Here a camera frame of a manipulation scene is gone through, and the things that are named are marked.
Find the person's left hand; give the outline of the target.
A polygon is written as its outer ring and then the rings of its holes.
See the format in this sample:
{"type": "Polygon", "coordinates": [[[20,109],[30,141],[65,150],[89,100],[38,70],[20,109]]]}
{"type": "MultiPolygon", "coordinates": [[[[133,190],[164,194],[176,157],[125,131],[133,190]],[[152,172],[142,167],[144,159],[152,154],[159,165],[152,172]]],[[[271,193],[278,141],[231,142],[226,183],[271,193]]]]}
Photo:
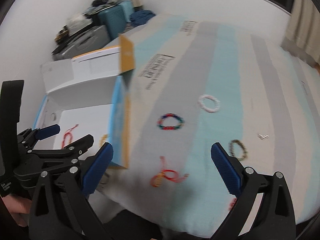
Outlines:
{"type": "Polygon", "coordinates": [[[7,195],[2,198],[7,210],[19,226],[26,227],[27,222],[22,217],[30,213],[32,202],[27,198],[19,196],[7,195]]]}

